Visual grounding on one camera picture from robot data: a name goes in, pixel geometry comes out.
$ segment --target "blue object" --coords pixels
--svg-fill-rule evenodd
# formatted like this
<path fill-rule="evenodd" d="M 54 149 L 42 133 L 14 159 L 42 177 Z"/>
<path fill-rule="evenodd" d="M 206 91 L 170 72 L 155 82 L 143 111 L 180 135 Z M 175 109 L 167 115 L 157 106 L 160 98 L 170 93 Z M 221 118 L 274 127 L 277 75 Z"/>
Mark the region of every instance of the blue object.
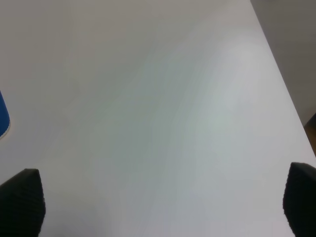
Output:
<path fill-rule="evenodd" d="M 0 92 L 0 138 L 5 135 L 10 126 L 10 117 Z"/>

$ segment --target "black rubber pad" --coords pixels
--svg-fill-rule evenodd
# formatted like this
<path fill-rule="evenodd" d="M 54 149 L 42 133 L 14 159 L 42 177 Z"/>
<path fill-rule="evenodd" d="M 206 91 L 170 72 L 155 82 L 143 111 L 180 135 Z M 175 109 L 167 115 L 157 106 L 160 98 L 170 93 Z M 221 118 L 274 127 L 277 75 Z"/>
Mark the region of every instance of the black rubber pad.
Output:
<path fill-rule="evenodd" d="M 45 213 L 37 169 L 25 169 L 0 186 L 0 237 L 39 236 Z"/>
<path fill-rule="evenodd" d="M 316 237 L 316 169 L 292 163 L 283 197 L 283 209 L 296 237 Z"/>

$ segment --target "table surface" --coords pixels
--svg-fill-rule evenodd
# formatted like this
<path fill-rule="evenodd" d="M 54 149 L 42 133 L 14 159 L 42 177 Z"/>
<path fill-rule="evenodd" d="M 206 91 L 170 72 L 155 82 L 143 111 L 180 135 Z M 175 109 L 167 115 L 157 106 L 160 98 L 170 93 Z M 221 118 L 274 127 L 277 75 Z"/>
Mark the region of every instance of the table surface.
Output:
<path fill-rule="evenodd" d="M 249 0 L 0 3 L 0 181 L 40 170 L 41 236 L 294 236 L 316 165 Z"/>

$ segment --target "floor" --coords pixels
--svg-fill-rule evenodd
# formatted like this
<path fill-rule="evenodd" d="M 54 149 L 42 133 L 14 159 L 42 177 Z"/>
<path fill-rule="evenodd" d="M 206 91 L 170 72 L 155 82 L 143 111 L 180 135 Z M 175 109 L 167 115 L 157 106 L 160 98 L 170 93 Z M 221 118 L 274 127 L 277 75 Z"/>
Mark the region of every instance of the floor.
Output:
<path fill-rule="evenodd" d="M 251 0 L 303 125 L 316 113 L 316 1 Z"/>

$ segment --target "black object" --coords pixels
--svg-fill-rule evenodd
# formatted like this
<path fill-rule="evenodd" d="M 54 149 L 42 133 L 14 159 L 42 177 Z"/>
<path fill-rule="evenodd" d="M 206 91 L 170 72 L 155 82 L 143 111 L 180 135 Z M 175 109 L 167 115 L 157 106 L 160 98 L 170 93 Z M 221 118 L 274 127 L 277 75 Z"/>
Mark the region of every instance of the black object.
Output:
<path fill-rule="evenodd" d="M 39 236 L 45 213 L 37 169 L 24 169 L 0 186 L 0 237 Z"/>
<path fill-rule="evenodd" d="M 316 169 L 292 163 L 283 197 L 283 209 L 296 237 L 316 237 Z"/>

